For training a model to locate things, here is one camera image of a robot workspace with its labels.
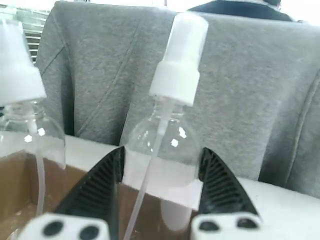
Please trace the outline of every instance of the bottle shoulder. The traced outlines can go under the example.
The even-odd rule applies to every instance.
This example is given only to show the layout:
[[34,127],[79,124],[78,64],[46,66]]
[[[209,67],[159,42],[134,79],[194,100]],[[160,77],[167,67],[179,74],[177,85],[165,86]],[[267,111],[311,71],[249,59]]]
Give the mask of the bottle shoulder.
[[[159,120],[145,118],[129,134],[126,148],[151,155],[157,137]],[[198,158],[202,146],[196,131],[185,120],[170,120],[162,138],[158,156],[163,159],[180,159],[192,162]]]

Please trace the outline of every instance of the black hole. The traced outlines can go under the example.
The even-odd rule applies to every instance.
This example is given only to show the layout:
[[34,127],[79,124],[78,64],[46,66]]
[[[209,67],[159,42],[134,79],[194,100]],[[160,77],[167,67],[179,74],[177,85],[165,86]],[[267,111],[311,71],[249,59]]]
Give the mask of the black hole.
[[238,228],[242,229],[257,229],[258,225],[249,218],[241,218],[237,223]]
[[47,224],[43,229],[43,234],[47,237],[57,235],[61,232],[64,224],[62,221],[53,221]]
[[207,232],[215,232],[219,231],[219,227],[212,221],[204,221],[200,224],[200,230],[207,231]]
[[99,234],[99,228],[96,226],[87,226],[86,228],[82,229],[80,233],[81,240],[93,240]]

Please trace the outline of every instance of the spray bottle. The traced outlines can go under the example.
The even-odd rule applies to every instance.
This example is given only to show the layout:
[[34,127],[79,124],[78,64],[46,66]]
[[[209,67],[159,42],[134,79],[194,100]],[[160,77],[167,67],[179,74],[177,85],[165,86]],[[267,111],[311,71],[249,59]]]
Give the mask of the spray bottle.
[[44,113],[41,99],[47,95],[27,47],[21,23],[0,19],[0,106],[5,106],[0,117],[0,163],[18,179],[12,195],[6,196],[8,212],[12,198],[21,198],[18,188],[24,172],[29,176],[25,181],[30,181],[25,184],[31,186],[30,204],[12,219],[11,239],[24,221],[53,210],[65,191],[65,135]]
[[[180,13],[174,19],[163,60],[149,90],[155,98],[153,113],[133,129],[125,146],[122,183],[139,189],[139,193],[124,240],[175,239],[167,232],[186,232],[192,209],[197,209],[202,147],[196,131],[184,118],[184,106],[194,104],[207,31],[208,22],[198,15]],[[153,220],[153,236],[135,228],[145,193],[161,199],[161,219]]]

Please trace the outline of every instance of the bottle neck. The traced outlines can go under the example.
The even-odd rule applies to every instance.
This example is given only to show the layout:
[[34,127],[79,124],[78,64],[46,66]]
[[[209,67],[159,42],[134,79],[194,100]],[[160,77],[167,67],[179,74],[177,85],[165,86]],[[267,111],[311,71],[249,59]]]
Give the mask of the bottle neck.
[[[165,107],[166,101],[156,99],[154,102],[153,113],[151,118],[160,118]],[[184,117],[185,111],[184,106],[175,104],[171,113],[171,120],[181,120]]]
[[3,109],[3,117],[9,120],[39,119],[45,116],[43,105],[38,101],[23,101],[7,105]]

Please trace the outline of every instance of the clear plastic bottle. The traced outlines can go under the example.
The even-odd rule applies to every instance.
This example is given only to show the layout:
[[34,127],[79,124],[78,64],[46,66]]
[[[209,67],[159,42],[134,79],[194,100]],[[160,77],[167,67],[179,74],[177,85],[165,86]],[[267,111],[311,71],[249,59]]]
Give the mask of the clear plastic bottle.
[[[165,104],[165,100],[157,99],[155,101],[151,116],[136,125],[125,145],[126,160],[128,161],[125,163],[124,181],[128,183],[127,179],[136,179],[136,183],[131,182],[136,189],[142,183],[142,179],[137,176],[144,175],[150,156],[153,155],[157,129]],[[149,222],[150,225],[146,226],[146,228],[153,229],[153,239],[188,239],[187,228],[192,210],[197,209],[196,196],[199,196],[201,192],[199,188],[197,189],[201,152],[201,142],[196,131],[185,119],[184,107],[175,104],[157,157],[152,160],[154,165],[150,170],[151,178],[146,190],[149,195],[161,199],[152,204],[152,211],[155,211],[155,216],[158,214],[158,219],[152,223]],[[150,205],[148,199],[143,201],[141,210],[145,211]],[[144,240],[149,237],[147,234],[136,226],[131,238]]]
[[66,194],[65,134],[38,100],[47,97],[21,23],[0,19],[0,233],[17,237]]
[[189,239],[202,191],[202,147],[185,119],[184,106],[194,104],[207,30],[208,22],[192,13],[180,13],[173,21],[149,90],[155,98],[153,112],[136,125],[125,145],[120,200],[127,202],[120,202],[119,216],[124,240]]
[[[26,105],[33,112],[26,111]],[[30,132],[30,123],[37,127],[37,134]],[[44,182],[39,181],[39,154],[43,163]],[[22,228],[28,220],[44,212],[52,212],[66,194],[65,134],[60,126],[44,113],[41,104],[35,101],[8,105],[0,117],[0,171],[6,171],[4,178],[12,186],[6,191],[6,210],[9,228],[3,229],[8,235]],[[0,191],[5,191],[4,182]],[[30,195],[23,195],[22,188],[30,186]],[[11,205],[17,198],[21,206]]]
[[[151,116],[143,119],[132,130],[125,146],[127,154],[152,155],[164,104],[166,104],[165,100],[156,99]],[[160,159],[189,166],[192,174],[188,174],[188,178],[191,182],[198,174],[201,150],[196,131],[185,119],[184,106],[175,104],[157,156]]]

